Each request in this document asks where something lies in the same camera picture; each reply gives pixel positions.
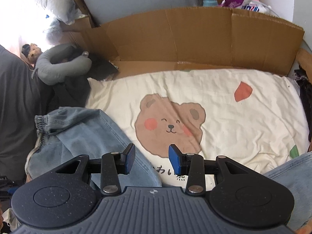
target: bed sheet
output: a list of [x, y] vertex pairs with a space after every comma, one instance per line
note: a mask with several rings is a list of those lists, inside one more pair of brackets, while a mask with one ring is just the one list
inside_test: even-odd
[[[293, 80], [245, 69], [166, 71], [110, 82], [89, 79], [87, 108], [102, 109], [152, 163], [174, 175], [168, 146], [214, 160], [226, 155], [259, 172], [307, 151], [308, 124]], [[206, 189], [214, 187], [206, 175]]]

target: pink cheek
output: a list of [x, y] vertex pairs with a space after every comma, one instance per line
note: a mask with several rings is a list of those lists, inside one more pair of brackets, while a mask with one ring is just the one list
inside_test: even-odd
[[183, 129], [183, 132], [186, 134], [187, 137], [193, 136], [191, 131], [185, 125], [183, 125], [182, 129]]
[[157, 120], [154, 118], [146, 119], [144, 122], [144, 126], [147, 130], [154, 130], [157, 128]]

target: plastic bottle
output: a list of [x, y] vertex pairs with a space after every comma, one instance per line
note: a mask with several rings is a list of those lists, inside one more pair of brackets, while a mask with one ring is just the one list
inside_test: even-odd
[[214, 7], [218, 6], [217, 0], [203, 0], [203, 5], [204, 7]]

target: cartoon bear face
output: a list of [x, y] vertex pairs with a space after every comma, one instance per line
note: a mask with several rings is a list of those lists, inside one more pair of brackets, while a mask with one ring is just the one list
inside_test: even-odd
[[146, 95], [140, 104], [135, 133], [141, 145], [153, 155], [168, 157], [168, 147], [175, 144], [182, 153], [199, 153], [204, 108], [196, 103], [171, 102], [159, 94]]

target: blue gripper pad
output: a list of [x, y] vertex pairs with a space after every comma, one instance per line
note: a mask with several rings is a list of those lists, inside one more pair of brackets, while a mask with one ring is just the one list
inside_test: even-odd
[[175, 145], [169, 146], [169, 161], [174, 169], [175, 175], [182, 175], [181, 173], [181, 166], [182, 166], [182, 157], [180, 150]]
[[126, 167], [127, 173], [130, 173], [134, 161], [135, 161], [135, 145], [132, 146], [132, 148], [130, 149], [130, 151], [126, 157], [125, 167]]

